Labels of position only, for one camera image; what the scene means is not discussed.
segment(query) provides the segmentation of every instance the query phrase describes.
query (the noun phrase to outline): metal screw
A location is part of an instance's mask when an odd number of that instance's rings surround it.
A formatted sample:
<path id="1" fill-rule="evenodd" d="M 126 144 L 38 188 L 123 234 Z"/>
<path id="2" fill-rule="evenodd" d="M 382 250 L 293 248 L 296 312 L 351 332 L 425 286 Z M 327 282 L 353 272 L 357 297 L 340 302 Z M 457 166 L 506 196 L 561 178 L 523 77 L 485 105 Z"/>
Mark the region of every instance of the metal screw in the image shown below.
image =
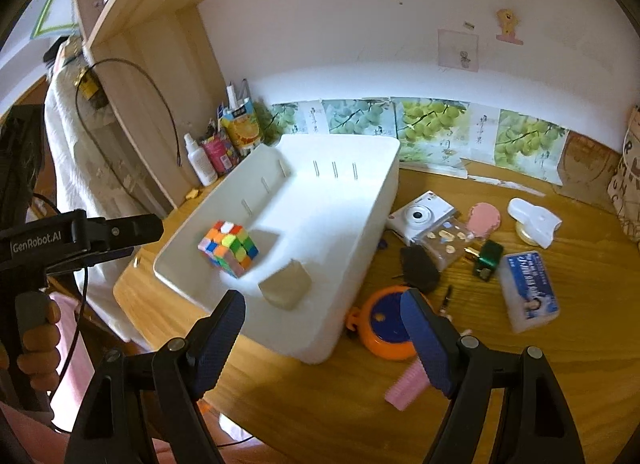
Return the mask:
<path id="1" fill-rule="evenodd" d="M 109 352 L 107 352 L 107 355 L 105 356 L 105 359 L 107 360 L 108 363 L 113 363 L 119 357 L 120 357 L 120 352 L 118 352 L 117 350 L 114 349 L 114 350 L 110 350 Z"/>
<path id="2" fill-rule="evenodd" d="M 474 338 L 473 336 L 463 337 L 461 343 L 468 349 L 477 349 L 478 345 L 480 345 L 478 338 Z"/>
<path id="3" fill-rule="evenodd" d="M 529 354 L 529 356 L 531 356 L 533 359 L 542 358 L 542 350 L 540 350 L 538 347 L 528 347 L 527 354 Z"/>
<path id="4" fill-rule="evenodd" d="M 174 338 L 167 343 L 166 347 L 171 352 L 177 352 L 178 350 L 184 348 L 185 342 L 182 338 Z"/>

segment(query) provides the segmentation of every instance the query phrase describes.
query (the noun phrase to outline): human hand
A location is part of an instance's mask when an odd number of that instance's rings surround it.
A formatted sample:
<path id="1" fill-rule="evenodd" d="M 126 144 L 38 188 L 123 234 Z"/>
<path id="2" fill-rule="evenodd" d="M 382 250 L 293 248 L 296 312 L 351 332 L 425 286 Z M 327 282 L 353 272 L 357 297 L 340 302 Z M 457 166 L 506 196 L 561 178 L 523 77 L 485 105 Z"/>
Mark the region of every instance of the human hand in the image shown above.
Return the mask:
<path id="1" fill-rule="evenodd" d="M 47 323 L 28 330 L 22 337 L 26 354 L 18 356 L 18 368 L 31 378 L 34 390 L 49 391 L 58 386 L 56 368 L 60 364 L 60 352 L 56 346 L 60 342 L 60 330 L 56 323 L 60 321 L 60 308 L 51 300 L 47 309 Z M 9 356 L 0 343 L 0 368 L 9 368 Z"/>

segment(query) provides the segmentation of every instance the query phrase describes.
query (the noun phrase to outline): white bottle on shelf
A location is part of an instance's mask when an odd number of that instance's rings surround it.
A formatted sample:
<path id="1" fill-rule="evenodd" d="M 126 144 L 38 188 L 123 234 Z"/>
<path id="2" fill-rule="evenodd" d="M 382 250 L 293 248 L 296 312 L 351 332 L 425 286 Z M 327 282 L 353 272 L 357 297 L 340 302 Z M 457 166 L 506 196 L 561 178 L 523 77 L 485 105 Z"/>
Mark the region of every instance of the white bottle on shelf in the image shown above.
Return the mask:
<path id="1" fill-rule="evenodd" d="M 190 133 L 184 135 L 184 142 L 187 145 L 188 158 L 193 170 L 198 174 L 198 178 L 202 186 L 209 186 L 215 183 L 218 174 L 213 168 L 211 161 L 207 157 L 207 152 L 201 146 L 198 146 L 196 140 L 191 137 Z"/>

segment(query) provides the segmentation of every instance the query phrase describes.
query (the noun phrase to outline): wooden desk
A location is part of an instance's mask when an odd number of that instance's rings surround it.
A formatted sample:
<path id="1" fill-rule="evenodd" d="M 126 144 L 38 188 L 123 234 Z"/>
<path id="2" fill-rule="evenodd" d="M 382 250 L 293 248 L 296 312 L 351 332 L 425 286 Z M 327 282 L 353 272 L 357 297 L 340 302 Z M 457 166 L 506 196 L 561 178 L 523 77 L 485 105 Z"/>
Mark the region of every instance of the wooden desk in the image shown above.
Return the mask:
<path id="1" fill-rule="evenodd" d="M 543 258 L 561 314 L 540 329 L 511 333 L 497 282 L 471 276 L 457 261 L 442 276 L 434 303 L 448 284 L 454 324 L 473 329 L 487 346 L 520 352 L 527 345 L 545 351 L 576 421 L 588 463 L 610 464 L 640 422 L 640 256 L 618 220 L 588 205 L 560 197 L 550 185 L 494 167 L 479 175 L 535 187 L 545 198 L 438 175 L 400 171 L 394 208 L 433 190 L 463 214 L 476 202 L 496 205 L 502 227 L 492 238 L 507 253 L 529 248 L 515 235 L 506 208 L 513 197 L 543 204 L 564 223 Z M 153 260 L 198 202 L 165 221 L 162 240 L 140 251 L 114 289 L 118 303 L 154 347 L 185 335 L 204 311 L 178 297 L 153 276 Z M 397 284 L 400 241 L 386 233 L 389 247 L 373 259 L 356 300 Z M 408 362 L 387 362 L 357 340 L 343 336 L 324 364 L 304 365 L 253 341 L 236 343 L 216 388 L 213 406 L 271 447 L 304 463 L 419 463 L 426 455 L 447 401 L 428 389 L 405 412 L 383 399 Z M 492 395 L 476 462 L 487 462 L 500 413 L 501 391 Z"/>

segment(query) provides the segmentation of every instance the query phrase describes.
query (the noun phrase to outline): orange tape measure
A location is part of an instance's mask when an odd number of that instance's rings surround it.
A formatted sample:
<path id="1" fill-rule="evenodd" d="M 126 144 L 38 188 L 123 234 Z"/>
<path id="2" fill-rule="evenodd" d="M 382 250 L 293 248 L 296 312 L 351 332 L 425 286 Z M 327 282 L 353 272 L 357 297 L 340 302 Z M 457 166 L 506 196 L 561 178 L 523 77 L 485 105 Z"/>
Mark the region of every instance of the orange tape measure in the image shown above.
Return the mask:
<path id="1" fill-rule="evenodd" d="M 358 332 L 363 345 L 376 356 L 402 361 L 416 355 L 400 317 L 400 298 L 407 289 L 405 285 L 380 289 L 361 309 L 352 307 L 347 315 L 347 329 Z"/>

